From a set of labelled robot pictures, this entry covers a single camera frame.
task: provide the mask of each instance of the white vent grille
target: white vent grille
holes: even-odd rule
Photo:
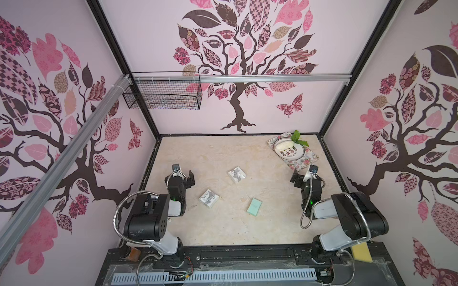
[[[176,276],[168,272],[146,272],[138,275],[142,285],[176,283]],[[194,271],[186,283],[214,282],[256,282],[256,281],[301,281],[316,280],[314,268],[304,269],[267,269],[267,270],[219,270]],[[136,285],[135,273],[116,273],[111,285]]]

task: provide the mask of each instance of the floor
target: floor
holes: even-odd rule
[[[299,226],[300,189],[289,180],[293,171],[268,147],[272,135],[164,137],[146,190],[166,193],[164,178],[180,164],[196,185],[186,190],[186,211],[173,217],[167,230],[184,245],[310,243],[338,225],[334,218]],[[322,198],[341,192],[316,135],[302,135],[319,159],[318,175],[326,181]],[[228,171],[239,166],[246,178],[234,183]],[[209,209],[199,197],[210,189],[220,196]],[[262,201],[258,215],[246,212],[251,199]]]

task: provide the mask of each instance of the decorative plate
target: decorative plate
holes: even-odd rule
[[[305,154],[304,146],[302,146],[301,144],[294,143],[294,145],[291,148],[280,151],[277,151],[275,149],[275,146],[288,140],[291,140],[291,138],[280,138],[275,142],[275,144],[273,145],[273,150],[275,151],[275,154],[277,154],[280,158],[289,161],[296,161],[301,159],[302,156]]]

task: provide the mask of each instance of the butterfly decal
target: butterfly decal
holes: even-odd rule
[[[138,148],[140,147],[140,136],[142,135],[142,132],[139,127],[135,126],[135,123],[131,119],[131,130],[132,134],[134,135],[133,138],[129,141],[129,146],[127,147],[127,150],[130,150],[132,148]]]
[[[301,111],[302,112],[302,93],[298,95],[294,100],[291,105],[289,104],[280,104],[277,105],[277,108],[280,110],[283,110],[283,113],[285,115],[289,116],[293,114],[293,111]]]

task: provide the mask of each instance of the black wire basket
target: black wire basket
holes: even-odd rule
[[[153,76],[138,77],[123,92],[129,108],[140,108],[139,97],[145,101],[147,108],[200,109],[202,86],[200,74],[193,76]]]

